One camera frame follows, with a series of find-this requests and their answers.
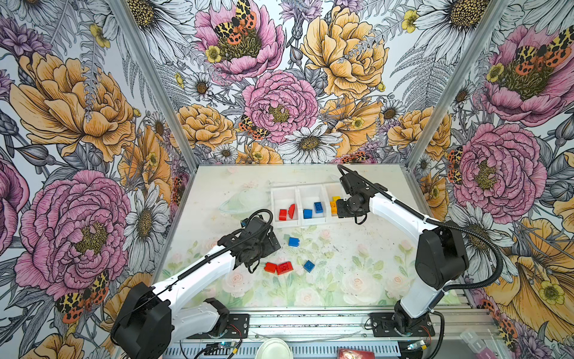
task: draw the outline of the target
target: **red lego brick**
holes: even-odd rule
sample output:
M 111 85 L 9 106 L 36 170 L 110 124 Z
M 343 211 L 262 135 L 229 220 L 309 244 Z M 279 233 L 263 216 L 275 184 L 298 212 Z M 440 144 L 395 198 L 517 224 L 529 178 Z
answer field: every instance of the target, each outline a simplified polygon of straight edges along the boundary
M 289 218 L 293 219 L 293 214 L 295 214 L 295 204 L 291 204 L 289 207 Z
M 275 273 L 275 270 L 277 269 L 277 264 L 273 264 L 273 263 L 269 263 L 267 262 L 267 264 L 265 265 L 265 272 L 269 272 L 269 273 Z
M 285 262 L 277 266 L 277 275 L 282 275 L 283 273 L 287 273 L 293 270 L 293 266 L 291 262 Z

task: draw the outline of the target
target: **table surface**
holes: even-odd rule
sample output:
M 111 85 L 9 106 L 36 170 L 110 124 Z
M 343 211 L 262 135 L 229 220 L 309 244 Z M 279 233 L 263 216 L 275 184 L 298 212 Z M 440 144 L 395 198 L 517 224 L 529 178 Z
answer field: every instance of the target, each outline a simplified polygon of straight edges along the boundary
M 418 208 L 399 165 L 351 165 L 361 175 L 387 187 Z M 163 268 L 163 280 L 205 255 L 224 235 L 240 228 L 239 220 L 219 211 L 222 203 L 249 188 L 339 181 L 334 165 L 201 166 L 181 213 Z M 416 249 L 398 228 L 380 217 L 302 228 L 274 229 L 281 249 L 261 261 L 255 273 L 244 265 L 213 282 L 190 303 L 215 297 L 228 308 L 388 306 L 405 295 L 416 276 Z M 299 247 L 288 238 L 300 239 Z M 311 273 L 303 269 L 315 263 Z M 278 276 L 263 270 L 266 262 L 290 261 L 293 271 Z M 456 294 L 441 304 L 460 304 Z

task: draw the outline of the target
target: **wire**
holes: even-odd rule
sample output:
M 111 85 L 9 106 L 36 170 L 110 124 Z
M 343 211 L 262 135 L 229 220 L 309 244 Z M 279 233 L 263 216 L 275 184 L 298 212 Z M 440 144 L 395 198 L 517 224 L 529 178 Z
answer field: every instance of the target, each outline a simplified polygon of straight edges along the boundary
M 393 199 L 393 197 L 387 193 L 386 189 L 381 188 L 380 185 L 376 184 L 376 183 L 372 183 L 371 181 L 369 181 L 368 179 L 366 179 L 365 177 L 361 176 L 360 174 L 358 174 L 356 171 L 352 171 L 350 169 L 348 169 L 347 167 L 343 166 L 343 165 L 337 165 L 337 169 L 339 170 L 339 172 L 341 172 L 342 175 L 345 175 L 345 173 L 343 172 L 343 170 L 347 171 L 348 173 L 352 173 L 354 176 L 358 177 L 361 181 L 365 182 L 366 184 L 370 185 L 372 188 L 376 189 L 381 195 L 383 195 L 385 198 L 387 199 Z M 402 207 L 403 209 L 405 209 L 407 212 L 411 213 L 412 215 L 414 215 L 415 217 L 417 217 L 418 219 L 425 219 L 425 216 L 422 215 L 421 213 L 419 213 L 417 210 L 412 209 L 411 207 L 409 207 L 408 205 L 402 203 L 400 200 L 398 199 L 394 199 L 394 203 L 399 205 L 400 207 Z M 465 283 L 465 284 L 450 284 L 450 285 L 446 285 L 445 287 L 443 287 L 443 291 L 447 292 L 449 290 L 452 289 L 477 289 L 477 288 L 483 288 L 486 287 L 494 282 L 496 282 L 496 280 L 498 280 L 498 278 L 501 276 L 502 274 L 502 269 L 504 266 L 504 259 L 502 257 L 502 252 L 500 250 L 500 248 L 498 248 L 498 246 L 496 246 L 494 243 L 492 243 L 488 238 L 484 238 L 481 234 L 472 231 L 468 228 L 463 228 L 460 227 L 458 225 L 450 225 L 448 223 L 444 223 L 444 222 L 440 222 L 440 221 L 436 221 L 432 218 L 427 218 L 426 219 L 427 223 L 430 223 L 431 225 L 435 225 L 438 227 L 442 227 L 442 228 L 447 228 L 447 229 L 454 229 L 454 230 L 458 230 L 460 232 L 464 232 L 467 233 L 471 236 L 474 236 L 476 238 L 478 238 L 479 240 L 481 240 L 482 242 L 484 242 L 484 244 L 486 244 L 494 253 L 494 257 L 496 259 L 497 265 L 496 268 L 494 269 L 494 272 L 492 273 L 492 275 L 490 275 L 490 277 L 488 277 L 487 279 L 477 282 L 477 283 Z
M 267 231 L 267 230 L 269 229 L 269 227 L 271 226 L 271 223 L 273 222 L 273 213 L 272 213 L 270 210 L 268 210 L 268 209 L 261 209 L 261 210 L 258 210 L 258 211 L 253 212 L 253 213 L 249 216 L 249 218 L 247 219 L 247 223 L 249 223 L 249 222 L 253 219 L 253 217 L 255 217 L 256 215 L 258 215 L 259 213 L 267 213 L 267 214 L 269 214 L 269 219 L 267 220 L 267 222 L 266 222 L 263 226 L 261 226 L 261 228 L 259 228 L 258 230 L 256 230 L 253 234 L 251 234 L 251 235 L 245 237 L 244 239 L 238 241 L 238 242 L 235 243 L 235 244 L 230 245 L 229 247 L 225 247 L 224 249 L 222 249 L 222 250 L 220 250 L 220 251 L 218 251 L 218 252 L 216 252 L 216 253 L 214 253 L 214 254 L 212 254 L 212 255 L 210 255 L 210 256 L 207 256 L 207 255 L 206 255 L 205 258 L 204 258 L 201 262 L 197 263 L 197 264 L 194 265 L 193 267 L 189 268 L 187 271 L 185 271 L 185 272 L 183 272 L 182 274 L 178 275 L 178 276 L 177 276 L 177 279 L 176 279 L 174 282 L 172 282 L 170 285 L 168 285 L 167 287 L 165 287 L 161 292 L 159 292 L 158 294 L 155 294 L 154 296 L 152 296 L 151 298 L 149 298 L 148 300 L 146 300 L 145 302 L 143 302 L 142 304 L 140 304 L 140 305 L 137 306 L 136 308 L 133 308 L 131 311 L 129 311 L 128 313 L 124 314 L 119 320 L 116 320 L 116 321 L 114 322 L 114 326 L 112 327 L 111 332 L 110 332 L 111 342 L 112 342 L 114 345 L 118 345 L 118 346 L 119 346 L 119 344 L 115 341 L 115 333 L 118 331 L 118 328 L 119 328 L 119 325 L 120 325 L 121 321 L 124 320 L 128 315 L 130 315 L 131 313 L 135 312 L 136 310 L 142 308 L 143 306 L 145 306 L 146 304 L 148 304 L 148 303 L 149 303 L 150 301 L 152 301 L 153 299 L 159 297 L 159 296 L 160 296 L 162 293 L 164 293 L 165 291 L 171 290 L 172 287 L 173 287 L 178 281 L 182 280 L 183 278 L 187 277 L 187 276 L 190 275 L 191 273 L 195 272 L 196 270 L 198 270 L 199 268 L 201 268 L 203 265 L 209 263 L 209 262 L 210 262 L 211 260 L 213 260 L 214 258 L 217 258 L 217 257 L 221 256 L 223 253 L 229 252 L 231 249 L 233 249 L 233 248 L 235 248 L 235 247 L 237 247 L 237 246 L 239 246 L 239 245 L 242 245 L 242 244 L 244 244 L 245 242 L 247 242 L 248 240 L 250 240 L 250 239 L 252 239 L 252 238 L 254 238 L 254 237 L 260 235 L 261 233 L 263 233 L 263 232 L 265 232 L 265 231 Z M 232 235 L 236 235 L 237 233 L 240 233 L 240 232 L 242 232 L 242 231 L 244 231 L 244 230 L 243 230 L 243 229 L 236 230 L 236 231 L 234 231 L 234 232 L 232 233 Z
M 440 317 L 440 333 L 439 340 L 436 342 L 436 347 L 433 349 L 432 354 L 427 359 L 433 359 L 439 352 L 440 346 L 443 344 L 444 339 L 444 315 L 441 312 L 432 311 L 432 314 L 436 314 Z

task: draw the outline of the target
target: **yellow peony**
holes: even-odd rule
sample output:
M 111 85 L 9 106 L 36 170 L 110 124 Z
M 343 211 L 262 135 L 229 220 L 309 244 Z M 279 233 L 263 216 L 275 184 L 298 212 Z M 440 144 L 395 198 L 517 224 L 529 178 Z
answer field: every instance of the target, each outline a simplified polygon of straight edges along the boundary
M 373 26 L 359 23 L 356 13 L 351 13 L 348 8 L 341 10 L 340 6 L 333 8 L 331 17 L 330 24 L 319 17 L 309 24 L 301 45 L 301 51 L 313 62 L 307 67 L 325 70 L 327 94 L 362 98 L 369 93 L 369 87 L 381 82 L 389 48 L 385 48 L 381 40 L 358 55 L 343 57 L 361 41 L 372 39 Z

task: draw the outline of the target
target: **leaf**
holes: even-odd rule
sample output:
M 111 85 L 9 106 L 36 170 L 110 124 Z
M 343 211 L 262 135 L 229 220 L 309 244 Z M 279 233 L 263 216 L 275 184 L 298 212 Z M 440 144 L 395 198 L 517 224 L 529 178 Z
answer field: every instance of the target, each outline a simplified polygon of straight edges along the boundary
M 54 301 L 51 300 L 49 297 L 48 300 L 44 301 L 42 305 L 36 310 L 34 317 L 24 330 L 24 336 L 22 337 L 22 341 L 20 342 L 20 357 L 22 357 L 25 353 L 27 353 L 34 342 L 36 341 L 36 337 L 42 328 L 42 325 L 48 319 L 48 315 L 54 308 Z
M 535 136 L 534 138 L 536 139 L 536 142 L 538 142 L 538 145 L 540 146 L 540 159 L 542 160 L 542 164 L 544 165 L 544 167 L 548 168 L 548 166 L 550 166 L 550 163 L 552 163 L 553 160 L 552 148 L 550 147 L 548 142 L 544 141 L 540 137 Z
M 381 269 L 383 269 L 385 267 L 385 262 L 383 261 L 377 261 L 375 263 L 375 267 L 373 269 L 375 269 L 375 271 L 380 271 Z
M 574 148 L 560 153 L 552 163 L 550 163 L 550 167 L 548 168 L 549 179 L 570 179 L 574 177 L 574 168 L 566 161 L 566 152 L 572 153 L 574 152 Z
M 363 264 L 360 262 L 360 259 L 358 257 L 353 256 L 353 263 L 358 267 L 358 268 L 363 268 Z

